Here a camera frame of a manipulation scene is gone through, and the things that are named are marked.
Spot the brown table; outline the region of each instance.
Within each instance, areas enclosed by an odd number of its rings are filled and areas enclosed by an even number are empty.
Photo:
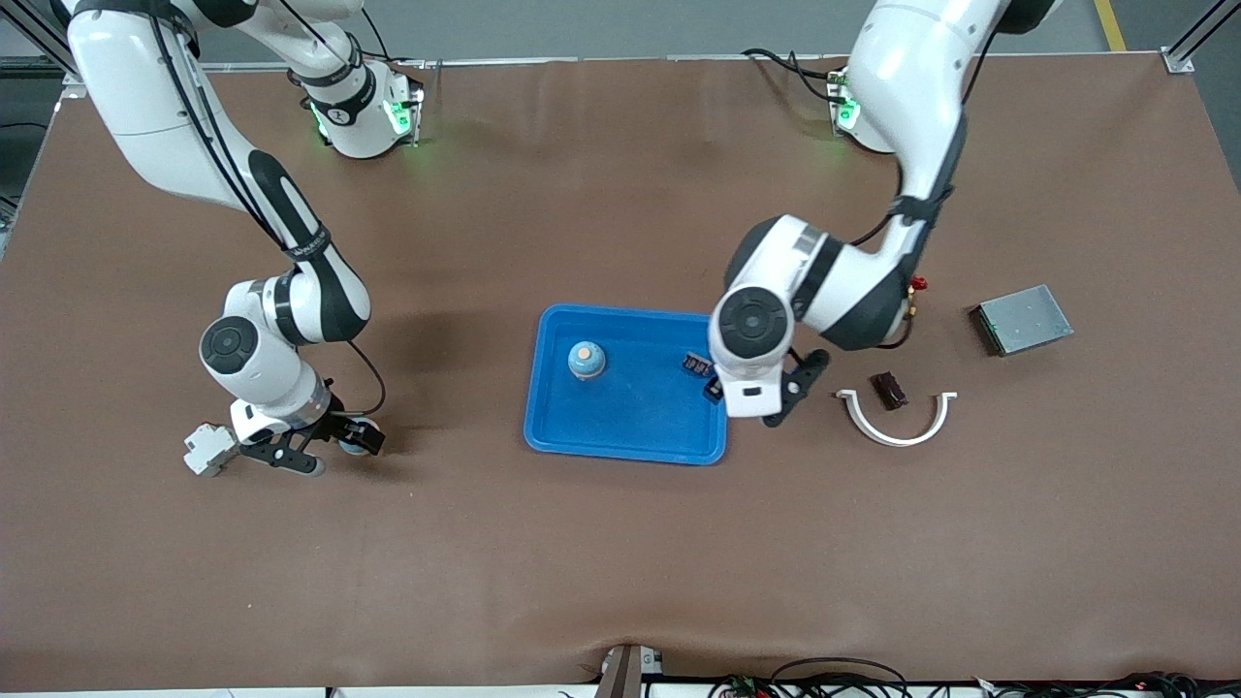
[[[706,312],[751,225],[851,237],[894,161],[769,65],[423,77],[426,142],[374,161],[321,148],[283,76],[216,77],[372,292],[388,447],[320,448],[320,479],[181,465],[230,401],[200,333],[284,261],[63,104],[0,273],[0,689],[565,682],[619,642],[670,673],[1241,673],[1241,197],[1191,79],[1155,55],[988,61],[913,339],[835,351],[786,426],[732,422],[717,467],[683,468],[526,447],[540,313]],[[1037,283],[1077,334],[985,356],[964,310]],[[305,355],[374,399],[347,349]],[[913,405],[879,410],[881,370]],[[961,399],[889,450],[839,388],[894,433]]]

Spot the metal frame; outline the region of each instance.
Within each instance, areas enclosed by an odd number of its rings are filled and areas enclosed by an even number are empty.
[[[1239,9],[1241,9],[1241,0],[1215,0],[1206,14],[1190,25],[1189,31],[1175,43],[1159,48],[1164,57],[1164,65],[1168,66],[1168,72],[1174,75],[1194,72],[1194,62],[1190,60],[1194,51],[1198,51],[1198,47],[1210,39],[1215,30],[1224,26],[1224,22],[1229,21]]]
[[[69,75],[77,75],[77,65],[73,62],[65,27],[56,20],[48,19],[35,2],[31,0],[0,0],[0,16],[9,20],[17,31],[37,46],[48,61]]]

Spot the robotic arm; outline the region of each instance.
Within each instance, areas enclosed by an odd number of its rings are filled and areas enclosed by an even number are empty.
[[[788,215],[746,235],[709,338],[728,416],[768,416],[774,426],[804,395],[808,384],[783,368],[797,322],[845,350],[876,347],[896,332],[927,236],[952,194],[965,143],[962,84],[970,58],[993,29],[1028,31],[1057,4],[875,4],[854,45],[848,84],[861,107],[854,128],[886,145],[901,166],[882,245],[862,252]],[[824,354],[818,370],[825,364]]]
[[[310,16],[360,2],[318,5],[326,9]],[[391,118],[392,104],[406,103],[405,76],[361,61],[335,25],[311,24],[311,40],[285,12],[254,0],[67,0],[66,9],[83,82],[138,174],[172,194],[247,211],[293,263],[282,276],[235,284],[200,343],[204,366],[237,399],[233,452],[303,474],[323,472],[323,462],[303,451],[313,438],[377,453],[383,435],[344,412],[330,381],[295,349],[351,342],[370,319],[366,288],[279,161],[228,120],[194,55],[194,31],[237,26],[272,46],[293,65],[311,103],[335,114],[323,125],[347,155],[376,155],[410,137],[412,124]]]

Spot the yellow tape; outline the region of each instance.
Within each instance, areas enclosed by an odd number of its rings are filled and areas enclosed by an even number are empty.
[[[1098,12],[1100,24],[1103,25],[1107,47],[1112,51],[1128,51],[1124,47],[1124,36],[1121,35],[1121,25],[1116,22],[1116,12],[1112,11],[1112,0],[1095,0],[1095,10]]]

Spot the blue tray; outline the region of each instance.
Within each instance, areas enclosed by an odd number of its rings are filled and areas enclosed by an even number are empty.
[[[710,466],[724,457],[727,415],[702,395],[706,379],[681,368],[707,355],[707,315],[560,304],[539,322],[526,402],[535,451]],[[568,350],[603,348],[603,374],[578,380]]]

